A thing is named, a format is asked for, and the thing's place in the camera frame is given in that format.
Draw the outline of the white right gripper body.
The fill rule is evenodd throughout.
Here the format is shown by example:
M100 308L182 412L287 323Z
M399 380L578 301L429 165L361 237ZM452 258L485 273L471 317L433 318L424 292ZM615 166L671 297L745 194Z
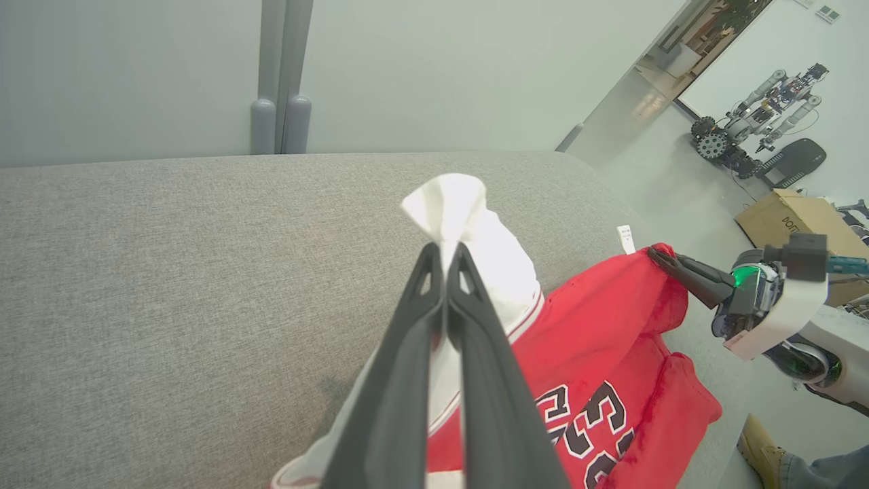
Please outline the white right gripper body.
M713 335L741 360L752 360L796 335L828 299L828 257L773 251L739 254L735 290L713 319Z

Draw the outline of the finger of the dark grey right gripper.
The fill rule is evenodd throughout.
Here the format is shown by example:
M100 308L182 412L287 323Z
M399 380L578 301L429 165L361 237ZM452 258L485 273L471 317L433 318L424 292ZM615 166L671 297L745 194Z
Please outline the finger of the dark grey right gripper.
M702 284L689 285L689 288L686 288L685 285L682 283L680 284L693 296L697 297L698 300L701 300L701 302L709 309L719 306L719 304L727 300L735 290L735 288L731 289L728 286L714 286L713 288L708 288Z
M668 275L689 288L689 285L702 284L705 287L728 286L735 288L735 278L728 272L709 266L704 262L683 254L670 254L657 248L649 248L649 258Z

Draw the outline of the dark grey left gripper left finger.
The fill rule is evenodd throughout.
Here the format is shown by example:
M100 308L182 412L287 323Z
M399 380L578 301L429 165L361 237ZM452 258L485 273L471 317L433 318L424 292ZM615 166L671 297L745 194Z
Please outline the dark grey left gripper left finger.
M323 488L426 485L432 338L443 319L439 248L422 248L339 436Z

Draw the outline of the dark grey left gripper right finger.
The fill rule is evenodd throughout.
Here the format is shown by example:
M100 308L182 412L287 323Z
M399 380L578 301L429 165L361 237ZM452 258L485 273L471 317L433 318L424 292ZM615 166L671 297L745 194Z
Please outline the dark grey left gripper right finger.
M465 244L448 269L446 328L460 354L466 488L568 488L517 359Z

